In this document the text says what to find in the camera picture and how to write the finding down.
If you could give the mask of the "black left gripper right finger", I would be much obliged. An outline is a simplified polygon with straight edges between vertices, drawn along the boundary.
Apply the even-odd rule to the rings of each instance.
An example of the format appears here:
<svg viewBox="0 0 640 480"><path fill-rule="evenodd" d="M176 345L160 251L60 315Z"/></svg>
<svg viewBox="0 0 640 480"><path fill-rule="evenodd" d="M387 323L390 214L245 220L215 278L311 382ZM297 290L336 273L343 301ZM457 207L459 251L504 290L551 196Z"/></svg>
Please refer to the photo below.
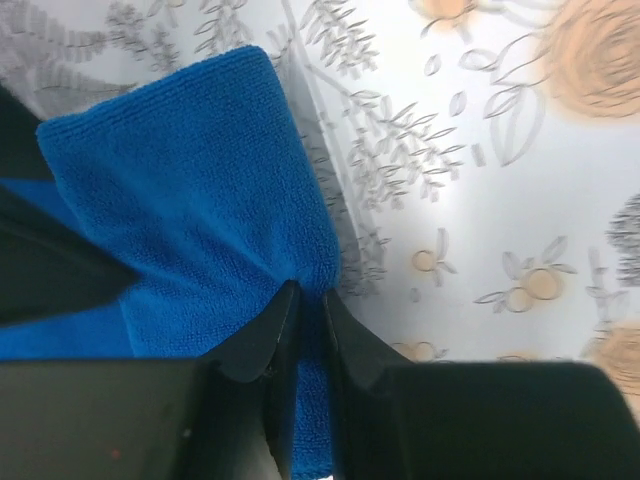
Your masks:
<svg viewBox="0 0 640 480"><path fill-rule="evenodd" d="M335 291L328 327L337 479L635 479L639 430L598 368L414 363Z"/></svg>

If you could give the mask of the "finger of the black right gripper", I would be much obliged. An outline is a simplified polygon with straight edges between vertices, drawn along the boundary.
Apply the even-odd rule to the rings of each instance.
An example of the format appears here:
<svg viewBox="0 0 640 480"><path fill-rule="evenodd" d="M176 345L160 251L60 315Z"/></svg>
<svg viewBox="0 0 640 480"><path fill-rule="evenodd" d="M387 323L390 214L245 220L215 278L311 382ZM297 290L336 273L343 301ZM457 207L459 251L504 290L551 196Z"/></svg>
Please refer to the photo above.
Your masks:
<svg viewBox="0 0 640 480"><path fill-rule="evenodd" d="M1 90L1 176L53 175L37 145L40 120ZM27 200L1 189L1 324L17 325L103 306L139 274Z"/></svg>

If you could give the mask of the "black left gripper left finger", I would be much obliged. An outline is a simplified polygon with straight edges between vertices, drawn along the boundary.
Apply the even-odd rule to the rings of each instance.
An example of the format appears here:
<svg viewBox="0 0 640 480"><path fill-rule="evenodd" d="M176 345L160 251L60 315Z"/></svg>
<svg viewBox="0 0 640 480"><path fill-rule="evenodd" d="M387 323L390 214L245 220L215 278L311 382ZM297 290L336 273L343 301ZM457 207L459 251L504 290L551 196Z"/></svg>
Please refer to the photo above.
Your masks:
<svg viewBox="0 0 640 480"><path fill-rule="evenodd" d="M288 479L301 289L194 358L1 366L5 479Z"/></svg>

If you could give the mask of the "blue microfiber towel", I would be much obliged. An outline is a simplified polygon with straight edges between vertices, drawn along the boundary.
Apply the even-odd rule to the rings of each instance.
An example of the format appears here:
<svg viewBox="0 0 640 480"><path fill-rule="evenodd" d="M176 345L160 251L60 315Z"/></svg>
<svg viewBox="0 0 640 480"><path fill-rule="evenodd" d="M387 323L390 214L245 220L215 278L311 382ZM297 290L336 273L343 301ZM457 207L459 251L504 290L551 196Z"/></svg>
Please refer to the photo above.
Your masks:
<svg viewBox="0 0 640 480"><path fill-rule="evenodd" d="M194 358L301 289L292 475L331 470L321 299L340 247L269 56L244 46L36 127L53 181L1 176L129 266L103 306L3 326L11 361Z"/></svg>

